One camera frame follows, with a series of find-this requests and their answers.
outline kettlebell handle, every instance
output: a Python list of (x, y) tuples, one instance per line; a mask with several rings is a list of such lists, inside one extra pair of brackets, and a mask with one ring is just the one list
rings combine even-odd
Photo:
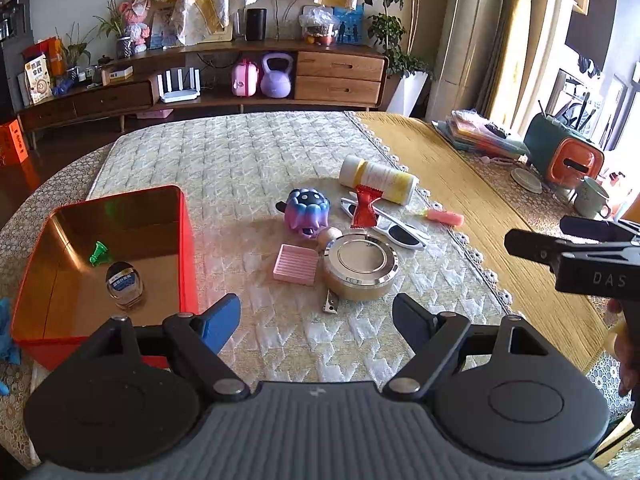
[(291, 73), (291, 70), (293, 69), (293, 58), (289, 54), (285, 54), (284, 52), (271, 52), (270, 54), (266, 54), (262, 58), (262, 68), (265, 74), (273, 72), (273, 70), (269, 68), (269, 61), (271, 59), (286, 59), (287, 61), (289, 61), (289, 65), (287, 66), (287, 69), (284, 71), (284, 73), (287, 75)]

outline yellow table runner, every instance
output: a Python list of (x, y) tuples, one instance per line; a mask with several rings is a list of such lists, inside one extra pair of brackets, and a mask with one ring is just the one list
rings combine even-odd
[(602, 352), (607, 329), (586, 297), (554, 290), (547, 267), (507, 254), (505, 233), (530, 226), (430, 126), (383, 112), (357, 116), (420, 178), (434, 200), (465, 216), (462, 230), (484, 254), (483, 265), (498, 273), (498, 286), (513, 295), (512, 308), (587, 372)]

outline open red container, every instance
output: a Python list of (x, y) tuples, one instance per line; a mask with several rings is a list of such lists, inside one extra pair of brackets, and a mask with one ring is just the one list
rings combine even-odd
[[(110, 261), (93, 267), (96, 241)], [(177, 186), (162, 186), (87, 200), (55, 210), (31, 254), (14, 306), (12, 337), (49, 370), (64, 361), (100, 325), (123, 314), (105, 275), (129, 262), (144, 285), (127, 315), (135, 326), (161, 324), (177, 312), (198, 313), (193, 235)], [(145, 361), (166, 367), (164, 357)]]

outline green plant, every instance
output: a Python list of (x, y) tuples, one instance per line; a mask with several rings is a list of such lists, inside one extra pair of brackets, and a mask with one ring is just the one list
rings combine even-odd
[(123, 37), (126, 24), (124, 22), (124, 16), (120, 12), (118, 4), (116, 4), (116, 0), (109, 0), (107, 2), (107, 10), (109, 11), (108, 20), (105, 20), (100, 16), (94, 16), (94, 18), (97, 18), (100, 22), (100, 27), (98, 28), (98, 36), (101, 36), (104, 33), (104, 35), (108, 38), (110, 32), (113, 32), (117, 38)]
[[(406, 50), (402, 50), (402, 38), (407, 30), (402, 26), (400, 20), (395, 16), (390, 16), (388, 9), (392, 4), (398, 4), (400, 9), (404, 6), (404, 0), (381, 0), (384, 13), (380, 12), (370, 18), (370, 27), (367, 31), (370, 38), (375, 38), (383, 53), (389, 60), (387, 73), (389, 75), (409, 75), (416, 72), (429, 72), (427, 63), (417, 56), (411, 54), (414, 46), (415, 34), (417, 31), (418, 8), (420, 0), (411, 0), (411, 23)], [(374, 0), (364, 0), (367, 5), (372, 6)]]
[(78, 36), (74, 40), (74, 31), (76, 30), (76, 22), (73, 22), (71, 25), (71, 34), (66, 33), (66, 39), (68, 40), (65, 44), (65, 40), (60, 38), (58, 34), (58, 30), (56, 29), (56, 35), (58, 39), (62, 42), (62, 51), (65, 54), (66, 66), (68, 68), (74, 67), (78, 64), (78, 60), (84, 54), (88, 59), (88, 63), (91, 64), (91, 53), (86, 49), (87, 45), (92, 42), (93, 38), (87, 40), (89, 34), (91, 34), (95, 27), (89, 30), (82, 38), (80, 38), (80, 23), (78, 23)]

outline cabinet drawer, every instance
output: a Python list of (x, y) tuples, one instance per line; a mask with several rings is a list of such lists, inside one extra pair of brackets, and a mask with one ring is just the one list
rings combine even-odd
[(107, 86), (74, 97), (76, 114), (84, 116), (106, 114), (116, 110), (152, 106), (154, 98), (149, 82)]
[(335, 77), (296, 77), (296, 99), (336, 101), (374, 106), (378, 102), (380, 83), (338, 79)]
[(19, 115), (22, 128), (25, 132), (30, 132), (51, 124), (71, 121), (76, 118), (76, 111), (74, 102), (66, 97), (25, 108), (20, 110)]
[(342, 77), (376, 82), (382, 81), (384, 69), (384, 59), (325, 52), (299, 52), (296, 65), (298, 75)]

